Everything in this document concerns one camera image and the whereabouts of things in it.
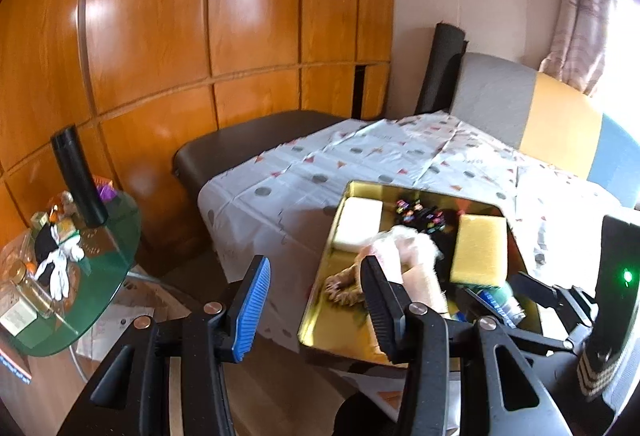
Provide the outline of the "patterned grey tablecloth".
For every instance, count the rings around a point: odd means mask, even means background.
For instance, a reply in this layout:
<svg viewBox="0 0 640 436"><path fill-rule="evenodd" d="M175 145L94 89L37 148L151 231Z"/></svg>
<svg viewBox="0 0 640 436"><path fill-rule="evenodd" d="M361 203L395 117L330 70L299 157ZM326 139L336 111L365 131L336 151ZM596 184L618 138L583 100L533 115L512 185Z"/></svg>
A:
<svg viewBox="0 0 640 436"><path fill-rule="evenodd" d="M325 256L344 193L372 198L390 187L449 194L480 214L508 220L521 256L510 267L537 279L592 292L605 215L639 215L593 182L521 154L442 112L372 124L347 120L254 156L211 179L198 207L229 281L250 260L271 264L259 331L299 352L386 364L367 312L338 307L317 291L352 254Z"/></svg>

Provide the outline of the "black rolled mat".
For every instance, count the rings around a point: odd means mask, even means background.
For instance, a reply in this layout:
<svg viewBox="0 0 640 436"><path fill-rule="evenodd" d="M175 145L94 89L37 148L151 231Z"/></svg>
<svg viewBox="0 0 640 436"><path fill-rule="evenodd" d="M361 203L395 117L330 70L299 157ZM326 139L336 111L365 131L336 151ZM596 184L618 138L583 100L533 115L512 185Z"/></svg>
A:
<svg viewBox="0 0 640 436"><path fill-rule="evenodd" d="M436 24L416 114L450 108L468 44L462 29L445 22Z"/></svg>

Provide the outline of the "pink satin scrunchie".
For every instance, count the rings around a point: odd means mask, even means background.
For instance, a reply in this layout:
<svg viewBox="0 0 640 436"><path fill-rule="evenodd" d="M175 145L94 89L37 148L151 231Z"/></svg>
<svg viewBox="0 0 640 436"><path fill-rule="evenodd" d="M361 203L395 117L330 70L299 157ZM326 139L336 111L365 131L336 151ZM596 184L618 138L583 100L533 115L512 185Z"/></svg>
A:
<svg viewBox="0 0 640 436"><path fill-rule="evenodd" d="M352 265L337 274L331 274L323 283L323 294L333 304L352 307L364 302L360 283L360 270Z"/></svg>

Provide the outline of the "yellow green scouring sponge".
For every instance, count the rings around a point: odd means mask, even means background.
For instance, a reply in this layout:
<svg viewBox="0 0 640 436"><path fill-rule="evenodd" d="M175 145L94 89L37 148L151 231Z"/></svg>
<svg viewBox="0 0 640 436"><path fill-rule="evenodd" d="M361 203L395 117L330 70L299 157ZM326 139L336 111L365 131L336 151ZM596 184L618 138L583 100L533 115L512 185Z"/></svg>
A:
<svg viewBox="0 0 640 436"><path fill-rule="evenodd" d="M508 226L501 216L464 214L459 219L450 281L501 286L508 274Z"/></svg>

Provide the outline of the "white soap bar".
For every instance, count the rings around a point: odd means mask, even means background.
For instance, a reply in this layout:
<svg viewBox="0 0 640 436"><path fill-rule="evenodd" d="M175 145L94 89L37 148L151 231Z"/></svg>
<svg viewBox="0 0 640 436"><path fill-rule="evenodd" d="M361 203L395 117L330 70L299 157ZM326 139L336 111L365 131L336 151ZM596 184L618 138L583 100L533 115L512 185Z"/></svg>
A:
<svg viewBox="0 0 640 436"><path fill-rule="evenodd" d="M343 204L332 245L344 252L359 252L380 231L383 202L350 196Z"/></svg>

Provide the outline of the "wooden wall cabinet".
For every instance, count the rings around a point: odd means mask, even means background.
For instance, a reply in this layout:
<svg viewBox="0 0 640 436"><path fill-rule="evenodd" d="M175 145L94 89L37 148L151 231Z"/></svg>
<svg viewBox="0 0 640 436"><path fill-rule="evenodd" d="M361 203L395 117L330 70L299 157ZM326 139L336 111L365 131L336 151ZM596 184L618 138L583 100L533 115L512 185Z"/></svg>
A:
<svg viewBox="0 0 640 436"><path fill-rule="evenodd" d="M51 135L138 202L158 248L198 236L185 142L282 111L375 118L394 0L1 0L1 237L63 187Z"/></svg>

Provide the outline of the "black colourful beaded scrunchie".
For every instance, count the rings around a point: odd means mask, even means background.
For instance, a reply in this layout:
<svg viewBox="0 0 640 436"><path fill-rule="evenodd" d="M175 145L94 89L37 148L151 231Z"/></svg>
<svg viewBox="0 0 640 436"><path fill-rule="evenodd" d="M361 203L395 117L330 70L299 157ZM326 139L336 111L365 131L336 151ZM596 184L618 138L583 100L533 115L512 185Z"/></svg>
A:
<svg viewBox="0 0 640 436"><path fill-rule="evenodd" d="M395 224L421 234L434 234L446 228L444 212L435 205L423 205L419 199L399 199L395 204Z"/></svg>

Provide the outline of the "blue textured sponge block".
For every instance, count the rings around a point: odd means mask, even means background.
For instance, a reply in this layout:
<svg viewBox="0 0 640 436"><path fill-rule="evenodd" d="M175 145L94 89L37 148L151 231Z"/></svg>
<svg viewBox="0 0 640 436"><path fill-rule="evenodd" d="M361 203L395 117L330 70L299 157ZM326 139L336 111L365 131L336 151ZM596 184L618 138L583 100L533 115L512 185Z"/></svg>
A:
<svg viewBox="0 0 640 436"><path fill-rule="evenodd" d="M477 295L495 309L509 328L516 328L526 318L524 309L521 308L512 288L507 283L503 286L480 288Z"/></svg>

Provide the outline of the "beige patterned curtain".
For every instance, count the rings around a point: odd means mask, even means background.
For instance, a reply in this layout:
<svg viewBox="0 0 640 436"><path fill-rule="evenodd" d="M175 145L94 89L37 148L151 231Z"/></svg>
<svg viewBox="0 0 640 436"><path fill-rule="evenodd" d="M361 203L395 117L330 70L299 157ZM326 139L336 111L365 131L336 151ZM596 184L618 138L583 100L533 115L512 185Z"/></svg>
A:
<svg viewBox="0 0 640 436"><path fill-rule="evenodd" d="M610 10L617 0L561 0L550 52L539 71L582 94L596 91L606 63Z"/></svg>

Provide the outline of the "green glass side table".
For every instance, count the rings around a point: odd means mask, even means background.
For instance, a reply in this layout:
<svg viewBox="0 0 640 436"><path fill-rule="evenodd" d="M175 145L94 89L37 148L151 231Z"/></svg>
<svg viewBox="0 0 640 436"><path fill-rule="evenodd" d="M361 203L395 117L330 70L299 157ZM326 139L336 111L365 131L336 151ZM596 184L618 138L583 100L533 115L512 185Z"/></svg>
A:
<svg viewBox="0 0 640 436"><path fill-rule="evenodd" d="M30 226L1 252L1 338L25 356L51 356L77 342L94 325L115 297L134 266L141 237L141 213L134 199L110 186L104 190L108 219L89 228L78 213L74 199L63 191L48 207L32 214ZM70 296L54 300L54 314L43 318L8 277L10 263L22 260L34 276L37 269L35 240L40 229L70 218L80 231L85 257L69 262ZM37 280L49 292L49 276Z"/></svg>

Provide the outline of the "glass perfume bottle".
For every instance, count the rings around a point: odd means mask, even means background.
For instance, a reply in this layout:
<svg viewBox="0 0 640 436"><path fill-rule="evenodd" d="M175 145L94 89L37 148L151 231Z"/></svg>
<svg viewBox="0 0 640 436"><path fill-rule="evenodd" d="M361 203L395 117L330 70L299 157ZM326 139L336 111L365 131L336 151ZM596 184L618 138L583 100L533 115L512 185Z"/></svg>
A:
<svg viewBox="0 0 640 436"><path fill-rule="evenodd" d="M22 260L10 263L8 277L20 292L21 296L32 305L43 318L50 318L54 314L53 302L39 282L29 273Z"/></svg>

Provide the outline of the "grey yellow blue sofa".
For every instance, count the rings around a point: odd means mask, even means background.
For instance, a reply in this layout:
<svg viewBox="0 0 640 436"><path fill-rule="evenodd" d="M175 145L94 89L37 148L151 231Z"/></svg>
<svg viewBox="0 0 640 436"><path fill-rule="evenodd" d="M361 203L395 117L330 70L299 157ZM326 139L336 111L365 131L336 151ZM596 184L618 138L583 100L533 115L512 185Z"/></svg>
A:
<svg viewBox="0 0 640 436"><path fill-rule="evenodd" d="M528 66L462 57L450 113L504 144L601 186L623 206L639 197L639 143L589 98Z"/></svg>

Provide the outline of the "black cylinder bottle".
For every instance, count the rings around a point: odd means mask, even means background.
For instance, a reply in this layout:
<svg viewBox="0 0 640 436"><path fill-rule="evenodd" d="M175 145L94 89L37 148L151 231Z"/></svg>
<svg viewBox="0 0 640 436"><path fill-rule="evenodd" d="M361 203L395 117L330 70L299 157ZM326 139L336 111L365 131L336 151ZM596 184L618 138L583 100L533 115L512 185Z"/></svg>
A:
<svg viewBox="0 0 640 436"><path fill-rule="evenodd" d="M100 198L82 148L77 127L70 125L52 135L52 150L79 215L89 228L103 226L108 213Z"/></svg>

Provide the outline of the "white black plush toy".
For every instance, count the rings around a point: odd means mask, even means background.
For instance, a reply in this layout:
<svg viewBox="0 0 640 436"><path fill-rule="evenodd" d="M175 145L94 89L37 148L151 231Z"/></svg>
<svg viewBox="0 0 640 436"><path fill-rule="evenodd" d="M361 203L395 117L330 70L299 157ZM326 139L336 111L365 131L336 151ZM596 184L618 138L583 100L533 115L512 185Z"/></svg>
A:
<svg viewBox="0 0 640 436"><path fill-rule="evenodd" d="M34 250L38 266L34 278L49 276L50 297L54 300L70 296L67 265L85 257L80 240L80 231L70 218L47 224L36 235Z"/></svg>

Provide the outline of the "pink towel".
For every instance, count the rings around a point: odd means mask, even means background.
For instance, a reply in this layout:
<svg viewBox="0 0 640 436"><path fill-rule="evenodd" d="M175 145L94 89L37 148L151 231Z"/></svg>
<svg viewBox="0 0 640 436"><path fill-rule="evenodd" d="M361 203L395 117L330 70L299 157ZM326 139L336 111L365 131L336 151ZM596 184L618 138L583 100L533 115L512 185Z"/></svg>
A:
<svg viewBox="0 0 640 436"><path fill-rule="evenodd" d="M446 296L435 271L440 252L428 234L405 226L393 226L374 236L360 250L354 265L360 270L361 262L370 255L378 259L388 280L404 284L410 300L448 315Z"/></svg>

